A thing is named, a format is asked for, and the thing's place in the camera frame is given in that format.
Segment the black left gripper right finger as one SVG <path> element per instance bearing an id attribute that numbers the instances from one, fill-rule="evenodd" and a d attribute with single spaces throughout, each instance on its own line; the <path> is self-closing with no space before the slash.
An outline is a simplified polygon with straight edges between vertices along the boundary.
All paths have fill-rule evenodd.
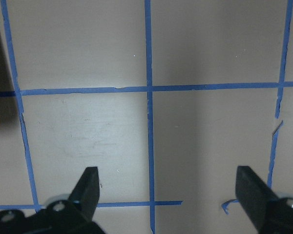
<path id="1" fill-rule="evenodd" d="M 262 231 L 278 196 L 249 166 L 237 167 L 235 195 L 256 230 Z"/>

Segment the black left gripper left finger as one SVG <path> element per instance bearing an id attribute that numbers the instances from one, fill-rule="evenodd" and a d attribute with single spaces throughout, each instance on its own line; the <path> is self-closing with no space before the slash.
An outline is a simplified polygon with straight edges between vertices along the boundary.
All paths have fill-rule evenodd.
<path id="1" fill-rule="evenodd" d="M 98 167 L 86 167 L 68 201 L 72 202 L 87 219 L 92 220 L 99 202 Z"/>

